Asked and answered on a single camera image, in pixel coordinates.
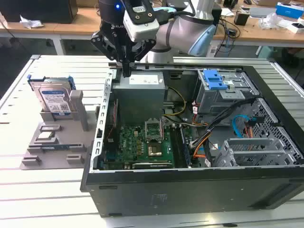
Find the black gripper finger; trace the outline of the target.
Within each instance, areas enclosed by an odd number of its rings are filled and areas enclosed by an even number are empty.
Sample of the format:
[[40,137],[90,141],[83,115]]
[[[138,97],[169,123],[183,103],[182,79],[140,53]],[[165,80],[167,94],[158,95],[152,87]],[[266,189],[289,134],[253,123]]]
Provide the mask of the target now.
[[135,61],[140,61],[156,45],[156,39],[127,43],[127,77],[131,76]]
[[128,62],[126,58],[125,44],[119,36],[118,30],[104,32],[99,30],[91,37],[91,43],[102,52],[109,60],[115,60],[122,68],[123,76],[128,77]]

